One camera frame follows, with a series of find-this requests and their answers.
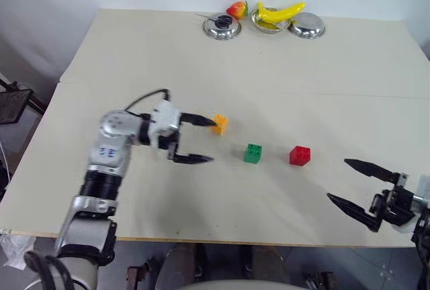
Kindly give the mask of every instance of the green block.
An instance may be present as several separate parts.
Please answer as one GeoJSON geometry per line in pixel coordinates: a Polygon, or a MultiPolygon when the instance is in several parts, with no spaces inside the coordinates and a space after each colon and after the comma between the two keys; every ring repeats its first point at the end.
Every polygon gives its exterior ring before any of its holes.
{"type": "Polygon", "coordinates": [[[245,162],[250,162],[251,164],[257,164],[263,153],[263,147],[258,144],[248,144],[248,149],[245,152],[245,162]]]}

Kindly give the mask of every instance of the toy fruit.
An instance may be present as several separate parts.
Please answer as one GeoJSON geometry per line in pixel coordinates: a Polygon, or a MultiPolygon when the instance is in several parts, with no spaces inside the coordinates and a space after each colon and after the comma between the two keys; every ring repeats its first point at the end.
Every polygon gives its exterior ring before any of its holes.
{"type": "Polygon", "coordinates": [[[229,8],[227,8],[226,12],[237,19],[245,18],[248,16],[248,3],[246,1],[233,3],[229,8]]]}
{"type": "Polygon", "coordinates": [[[258,3],[258,14],[266,23],[280,23],[300,13],[306,3],[298,3],[284,10],[272,11],[264,8],[263,3],[258,3]]]}

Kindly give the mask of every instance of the toy banana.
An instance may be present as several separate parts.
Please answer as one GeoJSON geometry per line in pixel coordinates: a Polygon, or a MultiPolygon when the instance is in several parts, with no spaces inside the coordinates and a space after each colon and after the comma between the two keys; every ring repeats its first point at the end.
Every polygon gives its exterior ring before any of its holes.
{"type": "Polygon", "coordinates": [[[263,3],[260,2],[258,3],[258,14],[267,23],[280,23],[300,13],[304,9],[304,6],[306,6],[306,3],[298,3],[284,10],[270,11],[264,8],[263,3]]]}

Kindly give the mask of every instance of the red block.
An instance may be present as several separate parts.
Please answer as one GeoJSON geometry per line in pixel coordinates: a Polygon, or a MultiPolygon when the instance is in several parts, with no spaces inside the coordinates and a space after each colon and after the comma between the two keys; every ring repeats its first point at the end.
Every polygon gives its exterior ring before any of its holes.
{"type": "Polygon", "coordinates": [[[290,164],[304,166],[310,162],[310,149],[307,147],[295,146],[290,152],[290,164]]]}

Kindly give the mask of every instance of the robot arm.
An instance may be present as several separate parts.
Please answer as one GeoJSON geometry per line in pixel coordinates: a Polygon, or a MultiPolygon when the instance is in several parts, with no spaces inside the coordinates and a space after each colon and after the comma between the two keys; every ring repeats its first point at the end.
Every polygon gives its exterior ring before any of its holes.
{"type": "MultiPolygon", "coordinates": [[[[168,96],[166,93],[151,114],[112,111],[100,121],[97,141],[89,153],[85,182],[73,198],[54,248],[56,259],[69,271],[75,289],[95,290],[98,267],[111,263],[115,257],[116,223],[110,217],[115,215],[118,206],[116,198],[128,169],[132,145],[168,150],[167,158],[174,162],[196,164],[212,160],[199,154],[177,154],[181,122],[197,126],[215,123],[200,115],[181,113],[166,99],[168,96]]],[[[48,280],[41,277],[26,289],[67,290],[64,274],[52,265],[50,270],[54,286],[48,276],[48,280]]]]}

